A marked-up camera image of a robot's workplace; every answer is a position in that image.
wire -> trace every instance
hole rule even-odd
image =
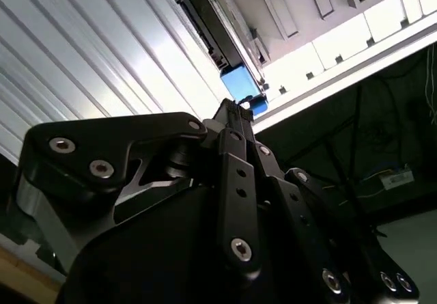
[[[393,173],[394,171],[392,169],[385,169],[384,171],[376,172],[375,174],[372,174],[371,176],[368,176],[367,178],[364,178],[361,181],[367,181],[368,179],[372,179],[375,176],[379,176],[380,174],[388,173],[388,172]]]
[[[376,193],[372,193],[371,195],[358,196],[357,198],[371,198],[371,197],[375,197],[375,196],[379,195],[380,193],[382,193],[382,192],[384,192],[384,191],[385,191],[385,188],[383,188],[383,189],[377,191]],[[339,204],[339,206],[342,206],[342,205],[344,205],[344,204],[346,204],[346,203],[348,203],[348,202],[349,202],[349,200],[345,200],[344,202],[341,202],[341,203]]]
[[[432,116],[435,116],[436,112],[434,111],[433,106],[431,106],[431,102],[429,101],[429,97],[428,97],[428,84],[429,84],[429,59],[430,59],[430,55],[431,55],[431,47],[428,48],[427,50],[427,57],[426,57],[426,81],[425,81],[425,99],[426,99],[426,103],[429,107],[429,109],[432,112]]]
[[[397,106],[396,98],[395,98],[393,91],[390,88],[390,84],[380,77],[377,77],[377,79],[380,80],[380,82],[382,82],[382,84],[384,84],[384,88],[387,91],[387,93],[389,94],[391,104],[392,104],[393,110],[395,112],[395,122],[396,122],[396,129],[397,129],[397,161],[399,162],[400,165],[402,165],[403,164],[403,162],[402,162],[402,122],[401,122],[401,114],[399,112],[399,107]]]
[[[431,124],[433,124],[434,120],[436,119],[436,112],[435,112],[435,109],[434,109],[434,45],[432,45],[432,55],[431,55],[431,57],[432,57],[431,58],[431,67],[430,67],[430,70],[431,70],[431,89],[432,89],[431,90],[431,106],[432,106],[432,109],[433,109],[432,113],[434,113],[433,116],[432,116]]]
[[[394,171],[392,169],[385,169],[384,171],[376,172],[376,173],[372,174],[371,176],[368,176],[368,177],[362,179],[361,182],[370,180],[370,179],[372,179],[376,176],[379,176],[380,174],[383,174],[383,173],[394,173]],[[331,185],[322,187],[322,189],[332,189],[332,188],[337,188],[337,186],[331,184]]]

